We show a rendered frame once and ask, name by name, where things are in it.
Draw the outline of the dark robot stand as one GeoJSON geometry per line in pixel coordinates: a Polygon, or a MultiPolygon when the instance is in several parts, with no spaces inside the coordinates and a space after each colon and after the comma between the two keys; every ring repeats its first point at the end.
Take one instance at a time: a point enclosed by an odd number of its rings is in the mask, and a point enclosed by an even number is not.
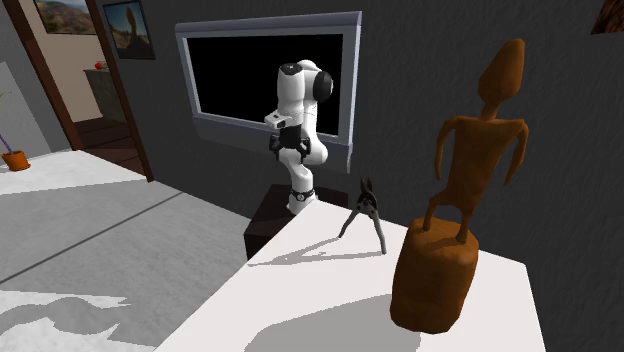
{"type": "Polygon", "coordinates": [[[286,208],[290,190],[289,185],[273,184],[269,187],[243,233],[248,259],[260,251],[294,218],[286,208]]]}

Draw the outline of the grey pliers with black head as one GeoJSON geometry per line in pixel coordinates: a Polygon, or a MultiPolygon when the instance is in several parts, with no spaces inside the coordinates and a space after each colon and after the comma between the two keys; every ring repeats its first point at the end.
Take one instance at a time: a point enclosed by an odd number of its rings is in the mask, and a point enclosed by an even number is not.
{"type": "Polygon", "coordinates": [[[372,220],[380,242],[381,253],[386,254],[386,239],[381,227],[378,201],[373,192],[373,185],[370,178],[360,179],[360,195],[358,196],[355,207],[352,209],[350,215],[342,225],[338,239],[344,236],[349,225],[355,220],[358,214],[364,214],[372,220]]]}

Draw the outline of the brown wooden human figure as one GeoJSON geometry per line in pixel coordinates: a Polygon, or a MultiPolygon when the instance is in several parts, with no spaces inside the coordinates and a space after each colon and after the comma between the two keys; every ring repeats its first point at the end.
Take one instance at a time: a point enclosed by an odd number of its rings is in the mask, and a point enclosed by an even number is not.
{"type": "Polygon", "coordinates": [[[444,333],[462,312],[479,257],[471,218],[505,150],[514,149],[508,180],[526,152],[527,124],[497,116],[501,103],[521,87],[524,60],[524,41],[506,42],[479,78],[481,114],[453,117],[439,131],[434,170],[441,170],[449,136],[454,138],[452,162],[446,187],[429,199],[424,216],[411,222],[398,256],[389,312],[401,328],[444,333]]]}

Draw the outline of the grey cabinet with red thing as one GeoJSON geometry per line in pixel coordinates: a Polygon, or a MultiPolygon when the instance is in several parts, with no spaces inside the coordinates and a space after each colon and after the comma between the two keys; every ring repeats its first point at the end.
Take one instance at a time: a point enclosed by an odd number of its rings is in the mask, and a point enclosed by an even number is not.
{"type": "Polygon", "coordinates": [[[109,69],[85,69],[87,81],[103,118],[126,123],[120,99],[109,69]]]}

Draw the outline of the orange pot with plant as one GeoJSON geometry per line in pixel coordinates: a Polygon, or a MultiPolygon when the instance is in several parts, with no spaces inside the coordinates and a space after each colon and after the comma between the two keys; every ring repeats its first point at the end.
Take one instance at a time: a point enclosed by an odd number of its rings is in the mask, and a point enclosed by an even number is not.
{"type": "Polygon", "coordinates": [[[14,150],[9,143],[0,134],[0,141],[5,146],[7,152],[1,155],[8,169],[12,172],[26,170],[31,167],[27,157],[21,150],[14,150]]]}

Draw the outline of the grey framed black wall screen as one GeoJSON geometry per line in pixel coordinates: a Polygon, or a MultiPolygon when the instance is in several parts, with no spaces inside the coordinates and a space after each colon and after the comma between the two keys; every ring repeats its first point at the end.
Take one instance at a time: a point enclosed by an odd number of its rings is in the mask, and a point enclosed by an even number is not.
{"type": "Polygon", "coordinates": [[[199,135],[268,153],[281,65],[310,60],[334,83],[318,105],[317,135],[328,149],[320,166],[347,173],[362,14],[359,11],[178,23],[175,35],[199,135]]]}

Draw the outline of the dark framed rock wall picture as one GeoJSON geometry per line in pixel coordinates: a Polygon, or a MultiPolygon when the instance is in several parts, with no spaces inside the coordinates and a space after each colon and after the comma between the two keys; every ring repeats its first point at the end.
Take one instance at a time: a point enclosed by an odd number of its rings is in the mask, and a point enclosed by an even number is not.
{"type": "Polygon", "coordinates": [[[155,59],[140,0],[106,4],[103,10],[120,59],[155,59]]]}

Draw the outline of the brown door frame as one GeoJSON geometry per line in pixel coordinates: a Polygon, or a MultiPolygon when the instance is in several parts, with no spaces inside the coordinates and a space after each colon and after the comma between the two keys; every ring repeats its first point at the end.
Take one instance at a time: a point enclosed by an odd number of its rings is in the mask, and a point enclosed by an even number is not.
{"type": "MultiPolygon", "coordinates": [[[[37,74],[37,77],[42,85],[46,97],[51,104],[57,120],[60,123],[63,133],[67,138],[69,145],[71,146],[71,149],[73,151],[84,150],[85,146],[80,137],[79,131],[70,118],[69,111],[67,110],[66,104],[63,101],[58,86],[54,81],[49,66],[45,61],[44,55],[40,49],[40,46],[38,45],[32,28],[28,23],[22,6],[19,4],[18,0],[2,0],[2,2],[21,41],[21,44],[28,55],[34,71],[37,74]]],[[[102,19],[102,15],[100,13],[96,0],[86,0],[86,5],[88,10],[90,11],[92,19],[94,20],[96,34],[100,41],[105,59],[109,64],[112,81],[114,83],[118,98],[120,100],[120,104],[128,124],[130,135],[135,144],[138,158],[144,171],[144,175],[146,176],[148,182],[152,182],[154,180],[154,176],[149,165],[148,157],[144,150],[144,146],[141,141],[135,119],[132,114],[129,100],[123,87],[117,63],[114,58],[113,45],[110,43],[110,40],[106,36],[106,31],[104,29],[104,20],[102,19]]]]}

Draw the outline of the landscape wall picture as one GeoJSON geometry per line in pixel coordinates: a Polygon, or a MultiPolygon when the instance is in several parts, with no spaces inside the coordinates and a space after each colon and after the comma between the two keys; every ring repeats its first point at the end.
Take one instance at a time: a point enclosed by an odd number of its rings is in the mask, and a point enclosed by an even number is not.
{"type": "Polygon", "coordinates": [[[96,34],[86,0],[33,1],[47,34],[96,34]]]}

